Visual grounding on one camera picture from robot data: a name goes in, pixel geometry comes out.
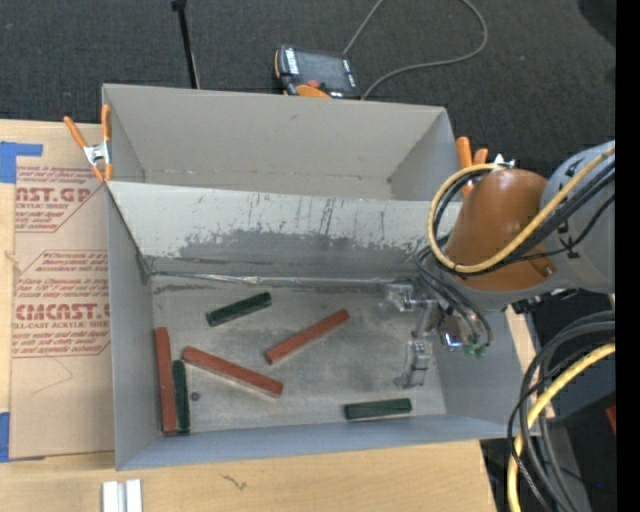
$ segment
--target black device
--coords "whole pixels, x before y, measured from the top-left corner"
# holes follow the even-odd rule
[[[282,45],[276,50],[275,74],[291,96],[362,97],[353,66],[340,53]]]

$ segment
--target metal bracket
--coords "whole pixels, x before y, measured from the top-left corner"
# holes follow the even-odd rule
[[[100,144],[96,144],[95,146],[85,146],[82,148],[84,154],[87,157],[87,160],[92,163],[92,165],[97,165],[98,160],[104,159],[106,163],[111,163],[111,143],[108,141],[103,141]]]
[[[385,286],[381,305],[393,305],[401,313],[415,311],[420,301],[413,298],[413,284],[392,283]]]
[[[393,383],[401,389],[422,386],[431,361],[431,334],[434,329],[434,319],[438,315],[438,302],[426,300],[419,304],[424,309],[420,315],[418,325],[411,331],[412,340],[407,341],[407,356],[404,371]]]
[[[496,166],[500,165],[502,167],[506,167],[508,169],[513,169],[516,166],[515,160],[509,160],[508,162],[504,159],[501,153],[496,155],[495,160],[493,161]]]
[[[142,512],[142,480],[102,483],[101,512]]]

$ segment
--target yellow cable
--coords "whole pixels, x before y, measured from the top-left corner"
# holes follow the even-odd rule
[[[593,170],[594,167],[599,165],[603,160],[609,158],[611,155],[615,153],[615,145],[611,146],[609,149],[599,154],[593,160],[591,160],[585,167],[583,167],[576,175],[571,178],[571,180],[560,190],[554,197],[547,203],[547,205],[538,212],[538,214],[531,220],[531,222],[501,251],[492,256],[491,258],[482,261],[480,263],[476,263],[475,265],[457,265],[453,261],[451,261],[438,247],[438,243],[436,240],[436,233],[434,232],[434,218],[436,213],[436,208],[442,199],[442,196],[446,193],[449,187],[458,181],[463,176],[467,174],[471,174],[475,171],[483,170],[483,169],[495,169],[496,164],[479,164],[472,165],[470,167],[465,167],[461,169],[453,176],[451,176],[447,181],[444,182],[442,187],[436,192],[436,195],[431,202],[431,207],[429,209],[429,217],[427,220],[427,236],[429,239],[429,245],[431,246],[431,250],[435,257],[442,263],[444,266],[450,269],[455,269],[456,272],[470,274],[474,272],[481,272],[486,270],[497,263],[500,263],[507,256],[509,256],[513,251],[515,251],[521,244],[524,242],[537,228],[538,226],[551,214],[551,212],[569,195],[569,193],[585,178],[585,176]]]
[[[549,402],[556,396],[564,387],[573,380],[578,374],[582,373],[586,368],[594,363],[604,359],[608,355],[616,351],[615,343],[608,343],[600,348],[597,348],[589,352],[582,359],[575,362],[560,376],[553,381],[553,383],[540,395],[538,400],[533,404],[533,407],[527,414],[527,428],[531,428],[536,422],[536,419],[547,406]],[[514,448],[518,456],[520,456],[523,448],[522,433],[519,432],[514,442]],[[509,507],[511,512],[521,512],[520,500],[518,498],[518,463],[512,456],[509,459],[509,468],[507,470],[507,497],[509,499]]]

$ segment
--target red stick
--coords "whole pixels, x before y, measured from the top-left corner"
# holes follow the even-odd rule
[[[248,368],[238,366],[237,364],[203,352],[197,348],[186,347],[184,352],[182,352],[182,359],[185,363],[210,371],[225,379],[246,384],[270,396],[278,397],[282,394],[282,388],[284,387],[282,382],[256,373]]]
[[[155,330],[156,361],[160,384],[160,409],[162,410],[162,432],[175,434],[178,431],[178,411],[173,387],[171,345],[166,327]]]
[[[291,355],[293,352],[300,350],[321,336],[324,336],[330,330],[336,328],[341,323],[349,319],[349,313],[346,309],[341,309],[337,313],[328,316],[324,320],[320,320],[317,324],[305,329],[304,331],[292,336],[279,345],[268,350],[265,358],[269,364],[280,361],[284,357]]]

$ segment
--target green wooden block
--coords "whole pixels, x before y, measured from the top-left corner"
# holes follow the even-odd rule
[[[271,305],[271,294],[260,293],[228,306],[207,313],[207,323],[211,327],[221,325],[236,318],[254,313]]]
[[[344,406],[344,415],[349,421],[386,418],[411,412],[411,400],[396,398],[393,400],[379,400]]]
[[[187,389],[187,372],[181,360],[173,361],[173,388],[176,393],[178,434],[188,434],[191,430],[189,390]]]

